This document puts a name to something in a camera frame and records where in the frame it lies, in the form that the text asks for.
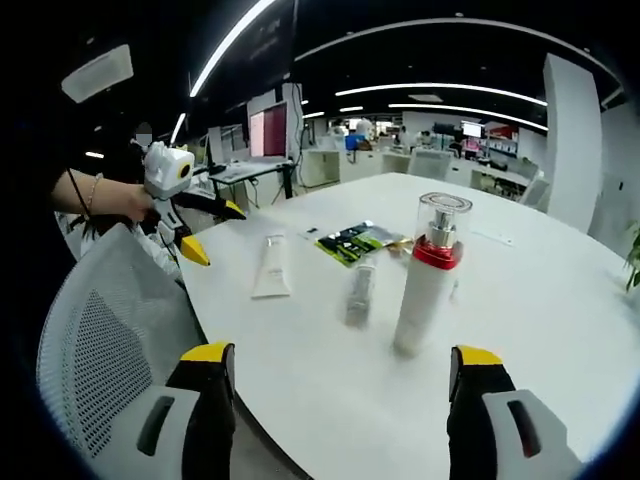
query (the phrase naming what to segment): blue object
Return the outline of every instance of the blue object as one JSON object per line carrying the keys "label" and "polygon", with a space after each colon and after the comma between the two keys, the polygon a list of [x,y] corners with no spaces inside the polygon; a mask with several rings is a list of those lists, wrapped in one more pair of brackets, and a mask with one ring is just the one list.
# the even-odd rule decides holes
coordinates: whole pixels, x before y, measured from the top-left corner
{"label": "blue object", "polygon": [[344,146],[347,150],[357,150],[358,142],[362,142],[364,140],[364,135],[347,135],[346,137],[344,137]]}

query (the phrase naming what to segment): white tube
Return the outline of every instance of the white tube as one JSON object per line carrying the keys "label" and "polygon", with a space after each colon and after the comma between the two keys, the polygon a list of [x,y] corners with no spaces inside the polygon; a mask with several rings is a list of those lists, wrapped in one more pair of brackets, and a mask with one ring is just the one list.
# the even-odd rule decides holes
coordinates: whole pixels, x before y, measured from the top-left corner
{"label": "white tube", "polygon": [[251,298],[291,295],[285,276],[284,234],[268,235]]}

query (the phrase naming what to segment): red bottle collar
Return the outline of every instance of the red bottle collar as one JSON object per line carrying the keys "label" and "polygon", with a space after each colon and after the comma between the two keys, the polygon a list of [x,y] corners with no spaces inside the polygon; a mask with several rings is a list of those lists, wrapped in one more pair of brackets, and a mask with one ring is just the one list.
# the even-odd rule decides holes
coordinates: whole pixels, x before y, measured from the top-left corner
{"label": "red bottle collar", "polygon": [[416,240],[413,257],[440,270],[451,270],[462,259],[462,243],[456,242],[453,247],[437,247],[423,235]]}

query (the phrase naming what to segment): floor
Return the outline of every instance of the floor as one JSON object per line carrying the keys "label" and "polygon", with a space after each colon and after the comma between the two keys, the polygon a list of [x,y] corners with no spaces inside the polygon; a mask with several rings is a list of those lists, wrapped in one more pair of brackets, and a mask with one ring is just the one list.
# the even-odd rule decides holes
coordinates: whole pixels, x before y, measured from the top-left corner
{"label": "floor", "polygon": [[294,473],[287,461],[272,451],[268,441],[261,438],[244,415],[237,415],[236,433],[231,450],[231,480],[307,480],[302,473]]}

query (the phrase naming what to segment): white bottle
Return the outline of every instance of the white bottle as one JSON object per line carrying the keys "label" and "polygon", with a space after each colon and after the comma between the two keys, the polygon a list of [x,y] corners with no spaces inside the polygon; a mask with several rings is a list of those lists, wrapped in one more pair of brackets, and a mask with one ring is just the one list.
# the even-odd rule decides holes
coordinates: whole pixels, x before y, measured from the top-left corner
{"label": "white bottle", "polygon": [[420,197],[418,232],[393,340],[403,355],[417,355],[438,333],[437,321],[448,305],[463,256],[461,217],[471,207],[469,200],[446,193]]}

